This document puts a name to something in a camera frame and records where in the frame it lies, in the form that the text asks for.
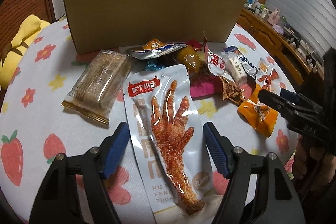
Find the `person's hand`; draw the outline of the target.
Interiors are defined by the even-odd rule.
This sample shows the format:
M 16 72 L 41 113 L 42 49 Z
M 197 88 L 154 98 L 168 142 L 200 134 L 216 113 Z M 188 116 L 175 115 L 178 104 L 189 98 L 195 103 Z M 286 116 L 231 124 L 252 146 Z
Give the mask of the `person's hand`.
M 322 147 L 313 147 L 304 136 L 298 135 L 292 174 L 296 181 L 313 176 L 310 189 L 321 190 L 335 176 L 335 156 L 326 153 Z

